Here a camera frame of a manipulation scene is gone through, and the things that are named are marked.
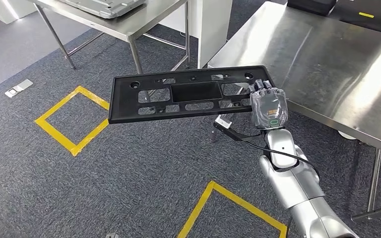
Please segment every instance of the black cable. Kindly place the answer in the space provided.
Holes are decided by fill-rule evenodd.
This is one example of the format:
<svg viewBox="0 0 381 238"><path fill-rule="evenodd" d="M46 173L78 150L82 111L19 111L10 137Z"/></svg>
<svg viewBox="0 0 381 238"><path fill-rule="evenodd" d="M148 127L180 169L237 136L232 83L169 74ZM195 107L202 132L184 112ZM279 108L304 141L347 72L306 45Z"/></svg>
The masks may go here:
<svg viewBox="0 0 381 238"><path fill-rule="evenodd" d="M291 155L291 154L287 154L287 153L284 153L284 152L281 152L281 151L277 151L277 150L271 150L271 149L267 149L267 148L263 148L263 147L260 147L258 145L255 145L255 144L252 144L250 143L249 141L245 141L245 143L247 143L248 145L256 148L256 149L259 149L259 150L263 150L263 151L268 151L270 153L275 153L275 154L280 154L280 155L285 155L285 156L288 156L288 157L291 157L291 158L294 158L296 160L299 160L299 161L302 161L308 165L310 165L312 167L312 169L316 172L317 176L320 178L320 175L319 175L319 172L318 170L314 167L314 165L310 162L310 161L307 161L305 159L302 159L300 157L297 157L295 155Z"/></svg>
<svg viewBox="0 0 381 238"><path fill-rule="evenodd" d="M287 223L287 231L285 232L285 238L288 238L288 234L290 233L290 226L291 226L292 221L293 221L293 217L290 217L290 219L288 220L288 223Z"/></svg>

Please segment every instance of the white wall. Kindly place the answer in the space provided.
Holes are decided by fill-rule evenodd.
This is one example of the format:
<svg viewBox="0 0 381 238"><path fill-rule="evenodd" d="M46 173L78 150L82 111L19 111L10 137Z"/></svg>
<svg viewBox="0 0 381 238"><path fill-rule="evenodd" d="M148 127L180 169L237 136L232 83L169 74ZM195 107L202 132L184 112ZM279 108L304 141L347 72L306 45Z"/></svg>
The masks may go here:
<svg viewBox="0 0 381 238"><path fill-rule="evenodd" d="M0 20L6 24L17 20L17 18L22 18L35 10L34 5L27 0L0 0Z"/></svg>

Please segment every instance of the steel tabletop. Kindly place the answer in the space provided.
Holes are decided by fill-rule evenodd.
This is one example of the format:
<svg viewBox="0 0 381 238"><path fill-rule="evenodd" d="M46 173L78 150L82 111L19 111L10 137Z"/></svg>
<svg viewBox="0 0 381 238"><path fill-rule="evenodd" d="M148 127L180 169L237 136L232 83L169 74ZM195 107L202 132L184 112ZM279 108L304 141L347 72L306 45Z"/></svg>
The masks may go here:
<svg viewBox="0 0 381 238"><path fill-rule="evenodd" d="M123 16L103 19L58 0L29 1L126 42L143 35L187 2L187 0L147 0Z"/></svg>
<svg viewBox="0 0 381 238"><path fill-rule="evenodd" d="M289 108L381 149L381 33L272 2L209 67L265 65Z"/></svg>

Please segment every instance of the rectangular cutout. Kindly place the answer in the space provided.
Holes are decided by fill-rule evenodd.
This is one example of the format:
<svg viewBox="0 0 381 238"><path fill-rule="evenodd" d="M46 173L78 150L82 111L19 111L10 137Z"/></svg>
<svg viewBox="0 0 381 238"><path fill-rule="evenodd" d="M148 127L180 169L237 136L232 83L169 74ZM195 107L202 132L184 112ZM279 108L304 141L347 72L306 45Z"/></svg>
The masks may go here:
<svg viewBox="0 0 381 238"><path fill-rule="evenodd" d="M220 108L230 108L233 106L231 100L221 100L218 104L220 105Z"/></svg>
<svg viewBox="0 0 381 238"><path fill-rule="evenodd" d="M213 102L186 104L186 111L209 110L214 107Z"/></svg>
<svg viewBox="0 0 381 238"><path fill-rule="evenodd" d="M224 79L224 75L222 74L211 75L211 80L223 80L223 79Z"/></svg>
<svg viewBox="0 0 381 238"><path fill-rule="evenodd" d="M251 100L249 98L244 98L241 100L242 106L250 106L251 105Z"/></svg>
<svg viewBox="0 0 381 238"><path fill-rule="evenodd" d="M164 84L172 84L172 83L176 83L176 80L174 78L165 78L165 79L163 79L163 83Z"/></svg>
<svg viewBox="0 0 381 238"><path fill-rule="evenodd" d="M171 88L175 103L223 98L218 82L173 84Z"/></svg>
<svg viewBox="0 0 381 238"><path fill-rule="evenodd" d="M150 96L150 102L165 102L170 100L170 90L168 88L156 89L154 93ZM149 103L145 100L145 91L140 91L138 93L139 103Z"/></svg>
<svg viewBox="0 0 381 238"><path fill-rule="evenodd" d="M248 91L246 90L248 87L249 87L248 83L221 84L221 90L225 96L248 94Z"/></svg>
<svg viewBox="0 0 381 238"><path fill-rule="evenodd" d="M139 115L152 115L155 113L155 107L140 108L138 109Z"/></svg>
<svg viewBox="0 0 381 238"><path fill-rule="evenodd" d="M179 112L179 105L167 105L166 106L166 113L176 113Z"/></svg>

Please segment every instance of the black plastic panel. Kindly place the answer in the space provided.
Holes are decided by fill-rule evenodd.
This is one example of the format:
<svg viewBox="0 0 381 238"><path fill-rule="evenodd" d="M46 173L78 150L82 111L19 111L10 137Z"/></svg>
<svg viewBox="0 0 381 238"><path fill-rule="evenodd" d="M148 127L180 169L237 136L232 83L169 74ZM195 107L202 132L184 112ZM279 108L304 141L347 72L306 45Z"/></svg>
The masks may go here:
<svg viewBox="0 0 381 238"><path fill-rule="evenodd" d="M174 83L163 82L164 79ZM251 106L242 103L242 100L247 101L249 94L229 95L223 92L226 87L222 85L253 84L257 79L269 80L275 86L264 66L197 69L115 77L110 100L109 123L250 112ZM142 99L138 101L140 91L156 89L168 89L170 95L166 98L170 99L147 103L140 103ZM232 106L221 107L220 103L224 101L231 102Z"/></svg>

